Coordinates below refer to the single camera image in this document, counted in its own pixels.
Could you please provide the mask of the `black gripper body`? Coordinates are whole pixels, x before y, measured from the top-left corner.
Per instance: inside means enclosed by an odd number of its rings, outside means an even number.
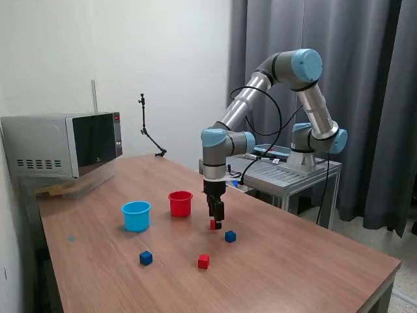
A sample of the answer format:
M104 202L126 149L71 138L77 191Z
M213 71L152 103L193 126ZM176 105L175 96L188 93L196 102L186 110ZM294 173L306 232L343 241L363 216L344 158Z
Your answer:
M225 181L204 180L204 193L207 196L220 198L223 194L225 194Z

